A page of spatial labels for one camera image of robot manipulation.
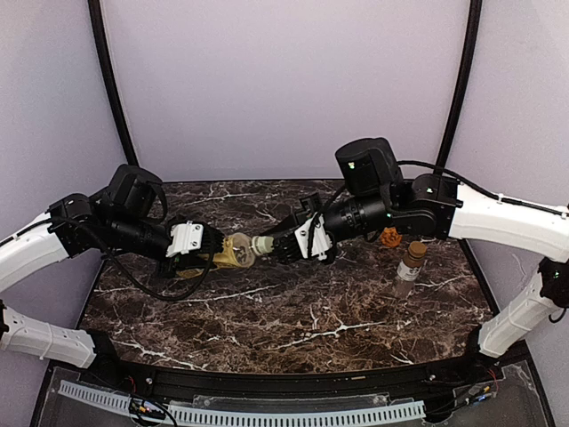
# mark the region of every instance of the black frame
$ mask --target black frame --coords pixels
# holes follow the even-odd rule
[[[456,78],[456,86],[454,87],[453,103],[451,104],[451,109],[448,113],[445,134],[443,135],[441,147],[437,156],[437,166],[440,167],[446,166],[446,161],[451,153],[456,127],[461,116],[462,103],[464,102],[464,95],[466,94],[466,88],[469,84],[470,69],[472,68],[474,49],[477,44],[478,26],[480,24],[481,13],[482,0],[470,0],[469,21],[466,26],[464,46],[462,47],[459,74]]]
[[[123,106],[116,87],[115,73],[108,52],[107,36],[105,35],[105,24],[103,21],[100,0],[88,0],[89,14],[91,15],[92,35],[99,56],[100,73],[105,82],[107,90],[108,104],[115,119],[116,131],[123,146],[124,156],[129,165],[139,165],[139,160],[134,152],[131,135],[128,131],[126,118],[124,117]]]
[[[100,0],[87,0],[89,13],[91,15],[92,33],[99,56],[100,72],[107,89],[108,103],[115,119],[116,130],[123,146],[124,156],[129,165],[139,165],[134,146],[132,145],[131,135],[129,134],[126,119],[124,117],[123,106],[121,104],[118,88],[116,86],[115,74],[108,51],[107,36],[105,34],[105,24],[102,17]],[[470,0],[469,19],[464,37],[462,48],[461,65],[454,88],[453,102],[449,110],[446,121],[445,133],[437,155],[437,166],[445,167],[453,145],[454,134],[459,122],[462,110],[462,103],[469,83],[470,69],[474,58],[474,51],[477,43],[478,27],[482,12],[482,0]]]

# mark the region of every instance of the white arm segment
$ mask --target white arm segment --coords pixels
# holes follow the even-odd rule
[[[49,219],[42,213],[31,223]],[[69,257],[67,251],[54,233],[47,229],[50,224],[40,225],[23,236],[0,247],[0,292],[5,291],[31,273]]]
[[[540,296],[542,286],[541,273],[536,271],[524,291],[498,316],[482,325],[478,336],[482,354],[498,358],[543,319],[559,310],[549,298]]]
[[[9,330],[2,334],[0,350],[60,360],[76,367],[88,367],[94,361],[95,344],[85,331],[52,326],[27,318],[11,308],[0,308],[0,316],[2,312]]]
[[[459,185],[464,205],[454,211],[451,238],[476,238],[536,252],[556,262],[569,259],[569,219],[492,200],[468,185]],[[563,206],[546,206],[569,213]]]

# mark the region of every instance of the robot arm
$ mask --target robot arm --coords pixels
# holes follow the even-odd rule
[[[168,271],[187,268],[196,254],[208,253],[212,245],[220,252],[223,236],[215,229],[211,241],[201,223],[177,218],[160,225],[167,211],[161,184],[148,171],[122,165],[111,183],[91,197],[72,194],[51,205],[0,243],[0,293],[47,265],[100,246],[147,256]],[[158,220],[148,217],[156,197],[163,207],[163,218]],[[19,314],[0,300],[0,350],[85,368],[109,348],[104,334],[52,326]]]
[[[385,227],[396,227],[401,234],[481,239],[542,254],[545,258],[525,290],[477,331],[478,351],[492,358],[550,314],[569,307],[567,208],[485,194],[437,173],[406,181],[382,138],[353,141],[340,148],[336,158],[353,197],[325,209],[317,195],[301,200],[304,210],[294,215],[295,221],[285,220],[299,223],[294,232],[276,227],[275,255],[280,262],[311,254],[332,262],[336,243]]]

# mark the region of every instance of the cork lid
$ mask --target cork lid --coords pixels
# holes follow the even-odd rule
[[[427,247],[425,244],[419,241],[414,241],[411,242],[409,249],[407,250],[409,251],[409,255],[411,255],[413,258],[422,258],[427,252]]]

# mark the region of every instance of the yellow object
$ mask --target yellow object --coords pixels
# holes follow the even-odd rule
[[[206,260],[208,257],[206,254],[199,256]],[[223,252],[215,254],[213,262],[219,269],[247,269],[251,267],[255,263],[255,254],[251,249],[251,238],[243,233],[236,233],[228,238],[224,238]],[[176,274],[180,278],[194,278],[202,274],[202,270],[183,270],[178,271]]]

